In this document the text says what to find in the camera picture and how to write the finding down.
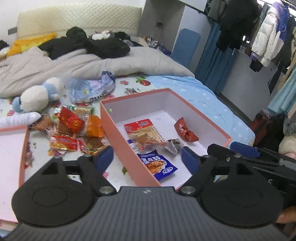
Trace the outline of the person's right hand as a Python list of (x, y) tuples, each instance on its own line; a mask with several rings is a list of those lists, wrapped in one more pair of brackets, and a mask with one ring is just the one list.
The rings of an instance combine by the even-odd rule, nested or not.
[(283, 210), (276, 222), (283, 224), (296, 222), (296, 207), (292, 206)]

